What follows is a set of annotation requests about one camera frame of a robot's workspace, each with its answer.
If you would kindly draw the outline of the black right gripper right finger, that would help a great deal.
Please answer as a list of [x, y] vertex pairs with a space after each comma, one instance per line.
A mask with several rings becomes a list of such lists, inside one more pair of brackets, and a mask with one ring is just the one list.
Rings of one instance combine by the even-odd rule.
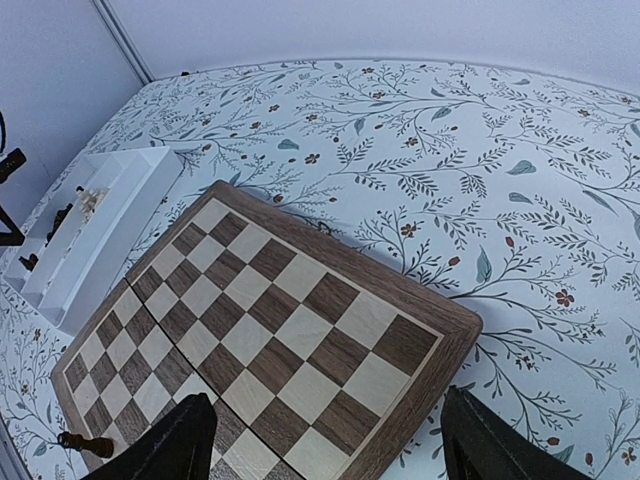
[[528, 442], [473, 394], [451, 386], [442, 408], [442, 439], [450, 479], [584, 479]]

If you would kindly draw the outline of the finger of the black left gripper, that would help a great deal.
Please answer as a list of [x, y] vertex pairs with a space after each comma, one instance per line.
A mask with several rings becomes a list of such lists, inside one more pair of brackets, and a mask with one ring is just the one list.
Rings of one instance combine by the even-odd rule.
[[0, 221], [0, 246], [21, 246], [24, 243], [24, 234], [2, 207], [0, 207]]

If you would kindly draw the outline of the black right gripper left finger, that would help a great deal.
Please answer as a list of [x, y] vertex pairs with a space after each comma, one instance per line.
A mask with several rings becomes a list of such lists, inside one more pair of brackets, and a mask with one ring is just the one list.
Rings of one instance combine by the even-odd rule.
[[90, 480], [207, 479], [217, 415], [204, 393], [185, 397], [117, 458], [86, 477]]

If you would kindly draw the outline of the white plastic compartment tray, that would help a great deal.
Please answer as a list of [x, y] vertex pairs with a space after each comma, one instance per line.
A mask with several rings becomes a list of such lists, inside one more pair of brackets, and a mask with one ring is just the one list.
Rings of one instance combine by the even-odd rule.
[[116, 282], [181, 172], [181, 161], [168, 146], [80, 156], [49, 199], [60, 187], [72, 185], [108, 189], [106, 197], [88, 222], [76, 201], [33, 273], [19, 263], [24, 244], [19, 247], [4, 270], [4, 281], [54, 327], [76, 335]]

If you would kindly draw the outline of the wooden chess board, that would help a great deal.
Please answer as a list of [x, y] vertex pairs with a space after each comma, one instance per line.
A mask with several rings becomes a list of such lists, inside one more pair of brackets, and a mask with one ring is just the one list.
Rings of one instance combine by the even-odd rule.
[[218, 479], [377, 479], [480, 317], [226, 182], [102, 301], [53, 369], [67, 429], [121, 453], [191, 394]]

